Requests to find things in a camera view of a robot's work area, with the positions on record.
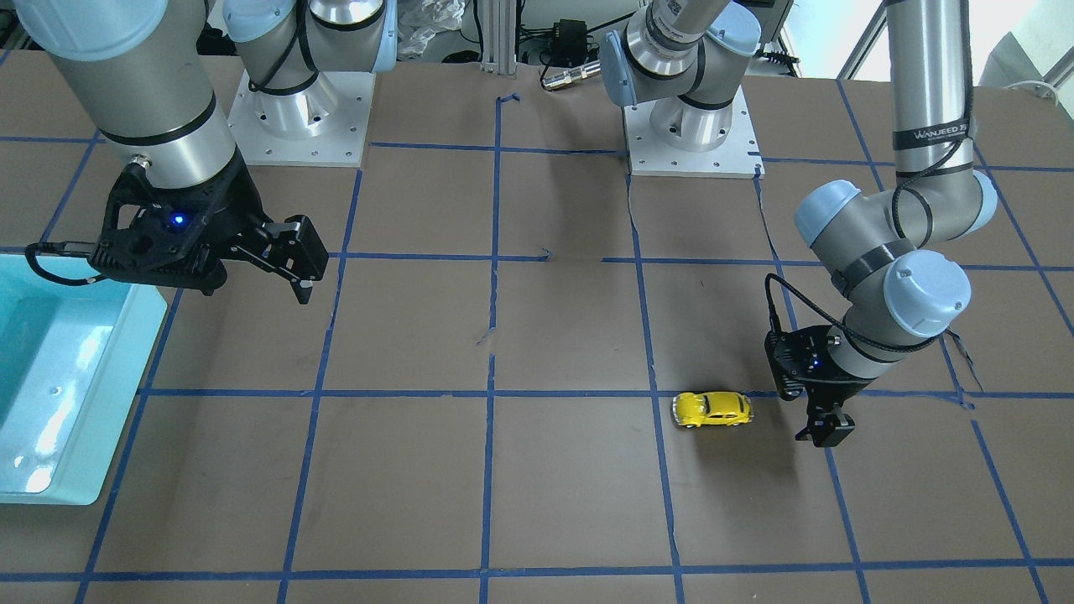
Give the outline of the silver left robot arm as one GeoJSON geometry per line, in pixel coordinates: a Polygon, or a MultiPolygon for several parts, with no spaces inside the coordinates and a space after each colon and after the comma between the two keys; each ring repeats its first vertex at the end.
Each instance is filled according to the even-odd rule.
{"type": "MultiPolygon", "coordinates": [[[[972,166],[973,76],[967,1],[885,1],[896,186],[863,195],[833,179],[806,196],[795,228],[850,307],[785,331],[775,313],[764,353],[780,398],[808,398],[797,438],[837,446],[854,430],[851,397],[928,347],[969,306],[962,267],[931,245],[993,218],[996,187],[972,166]]],[[[601,42],[603,87],[615,106],[649,104],[661,143],[710,154],[735,130],[735,96],[761,27],[732,1],[652,1],[601,42]]]]}

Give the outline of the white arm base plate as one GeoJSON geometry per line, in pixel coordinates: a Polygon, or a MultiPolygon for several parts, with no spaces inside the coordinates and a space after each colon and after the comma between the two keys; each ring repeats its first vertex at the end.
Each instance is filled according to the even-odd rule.
{"type": "Polygon", "coordinates": [[[766,175],[742,88],[732,104],[691,107],[679,98],[623,110],[634,176],[760,179],[766,175]]]}
{"type": "Polygon", "coordinates": [[[227,121],[249,166],[359,168],[376,76],[322,72],[292,96],[253,92],[242,77],[227,121]]]}

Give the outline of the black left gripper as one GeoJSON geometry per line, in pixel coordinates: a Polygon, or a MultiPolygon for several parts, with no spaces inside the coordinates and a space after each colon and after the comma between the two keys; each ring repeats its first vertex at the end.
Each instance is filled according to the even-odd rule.
{"type": "Polygon", "coordinates": [[[842,406],[871,383],[838,366],[828,347],[829,329],[821,325],[771,330],[764,337],[778,396],[784,401],[808,398],[808,440],[815,447],[836,447],[850,436],[856,422],[842,406]]]}

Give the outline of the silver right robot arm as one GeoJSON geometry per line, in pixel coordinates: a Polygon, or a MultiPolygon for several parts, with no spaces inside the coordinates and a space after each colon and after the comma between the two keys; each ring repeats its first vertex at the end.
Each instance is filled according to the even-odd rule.
{"type": "MultiPolygon", "coordinates": [[[[300,305],[326,271],[304,215],[273,221],[198,54],[211,1],[17,1],[96,129],[126,161],[92,243],[31,243],[24,260],[66,287],[102,281],[214,294],[227,261],[287,282],[300,305]]],[[[388,71],[395,1],[227,1],[227,34],[257,118],[279,138],[313,138],[339,119],[331,72],[388,71]]]]}

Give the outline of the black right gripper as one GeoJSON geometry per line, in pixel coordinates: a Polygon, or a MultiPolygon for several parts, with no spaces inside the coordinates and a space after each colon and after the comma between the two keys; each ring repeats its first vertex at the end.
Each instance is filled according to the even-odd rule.
{"type": "Polygon", "coordinates": [[[212,294],[235,255],[290,284],[300,305],[325,276],[329,253],[308,216],[268,222],[246,162],[231,159],[195,186],[156,187],[130,161],[112,185],[89,264],[104,278],[212,294]],[[235,244],[235,253],[230,251],[235,244]]]}

